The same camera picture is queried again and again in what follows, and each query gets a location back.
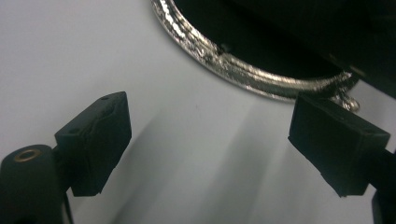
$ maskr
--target small metal loop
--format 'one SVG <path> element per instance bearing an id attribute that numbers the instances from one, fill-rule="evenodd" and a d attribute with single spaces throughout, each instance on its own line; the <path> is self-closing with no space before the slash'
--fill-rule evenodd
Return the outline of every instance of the small metal loop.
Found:
<path id="1" fill-rule="evenodd" d="M 353 97 L 348 96 L 345 91 L 339 91 L 338 94 L 332 98 L 332 101 L 343 107 L 345 110 L 353 113 L 357 113 L 361 108 L 359 102 Z"/>
<path id="2" fill-rule="evenodd" d="M 30 149 L 26 149 L 20 153 L 18 153 L 15 157 L 14 157 L 14 161 L 15 162 L 25 162 L 25 161 L 30 161 L 36 157 L 38 157 L 39 155 L 41 155 L 41 151 L 35 148 L 30 148 Z"/>

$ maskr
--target black clamp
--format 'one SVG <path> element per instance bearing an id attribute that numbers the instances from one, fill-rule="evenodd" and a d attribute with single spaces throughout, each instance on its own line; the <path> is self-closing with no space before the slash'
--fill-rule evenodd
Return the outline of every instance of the black clamp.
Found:
<path id="1" fill-rule="evenodd" d="M 0 223 L 73 223 L 66 191 L 94 196 L 131 139 L 125 92 L 104 96 L 55 134 L 58 146 L 34 145 L 3 159 Z"/>
<path id="2" fill-rule="evenodd" d="M 290 126 L 291 143 L 340 197 L 362 195 L 369 183 L 375 224 L 396 222 L 396 155 L 385 150 L 390 134 L 328 99 L 300 95 Z"/>

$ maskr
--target black object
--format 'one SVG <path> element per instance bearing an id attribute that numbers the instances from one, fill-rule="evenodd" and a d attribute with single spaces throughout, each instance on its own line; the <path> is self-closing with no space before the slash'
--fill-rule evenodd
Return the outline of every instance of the black object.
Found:
<path id="1" fill-rule="evenodd" d="M 125 92 L 98 99 L 55 134 L 58 146 L 34 145 L 6 156 L 0 170 L 0 223 L 73 223 L 65 192 L 102 191 L 131 139 Z"/>
<path id="2" fill-rule="evenodd" d="M 328 99 L 299 95 L 289 140 L 339 196 L 362 195 L 371 183 L 380 195 L 373 200 L 375 217 L 394 220 L 396 214 L 386 212 L 396 205 L 396 155 L 385 150 L 389 138 Z"/>
<path id="3" fill-rule="evenodd" d="M 393 0 L 223 0 L 396 98 Z M 256 29 L 266 29 L 259 25 Z"/>
<path id="4" fill-rule="evenodd" d="M 341 69 L 227 0 L 174 0 L 183 17 L 221 51 L 266 72 L 297 79 L 334 77 Z"/>

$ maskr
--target black clamp jaw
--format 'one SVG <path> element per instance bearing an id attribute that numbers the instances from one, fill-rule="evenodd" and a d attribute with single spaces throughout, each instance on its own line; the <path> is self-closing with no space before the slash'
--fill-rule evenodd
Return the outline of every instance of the black clamp jaw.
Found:
<path id="1" fill-rule="evenodd" d="M 125 92 L 104 96 L 55 134 L 58 146 L 34 145 L 6 156 L 0 170 L 0 223 L 73 223 L 66 191 L 94 196 L 131 139 Z"/>
<path id="2" fill-rule="evenodd" d="M 389 138 L 328 99 L 300 95 L 289 140 L 340 197 L 362 195 L 372 184 L 375 224 L 395 224 L 396 155 L 385 150 Z"/>

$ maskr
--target white surface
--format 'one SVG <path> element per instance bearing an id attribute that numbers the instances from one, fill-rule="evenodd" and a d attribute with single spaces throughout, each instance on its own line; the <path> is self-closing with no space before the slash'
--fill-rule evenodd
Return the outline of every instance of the white surface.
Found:
<path id="1" fill-rule="evenodd" d="M 340 199 L 287 140 L 293 105 L 213 76 L 149 0 L 0 3 L 0 159 L 55 147 L 102 95 L 126 91 L 133 140 L 104 192 L 70 197 L 77 224 L 372 223 L 370 187 Z M 360 83 L 360 115 L 392 134 L 395 100 Z"/>

